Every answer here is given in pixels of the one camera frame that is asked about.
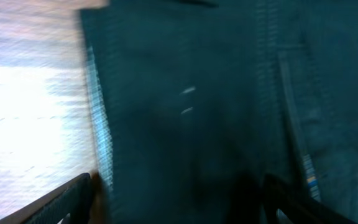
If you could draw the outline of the black shorts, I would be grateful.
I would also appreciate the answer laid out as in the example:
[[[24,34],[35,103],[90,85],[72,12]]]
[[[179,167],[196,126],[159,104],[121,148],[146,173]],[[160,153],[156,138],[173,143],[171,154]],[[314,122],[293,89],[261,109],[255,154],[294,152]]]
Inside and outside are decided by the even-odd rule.
[[[358,223],[358,0],[79,15],[108,223],[266,223],[270,177]]]

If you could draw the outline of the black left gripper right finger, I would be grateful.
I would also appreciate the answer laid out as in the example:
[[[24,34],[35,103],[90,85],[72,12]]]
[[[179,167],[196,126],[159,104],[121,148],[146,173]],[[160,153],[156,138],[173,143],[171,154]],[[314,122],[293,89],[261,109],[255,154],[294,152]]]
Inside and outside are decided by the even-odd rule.
[[[268,224],[356,224],[270,174],[263,183],[263,205]]]

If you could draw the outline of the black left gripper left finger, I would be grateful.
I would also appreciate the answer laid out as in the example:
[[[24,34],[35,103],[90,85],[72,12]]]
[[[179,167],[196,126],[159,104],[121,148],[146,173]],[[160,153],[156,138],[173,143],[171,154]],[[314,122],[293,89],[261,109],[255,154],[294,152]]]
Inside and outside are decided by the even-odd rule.
[[[93,183],[82,173],[24,208],[0,219],[0,224],[87,224],[93,203]]]

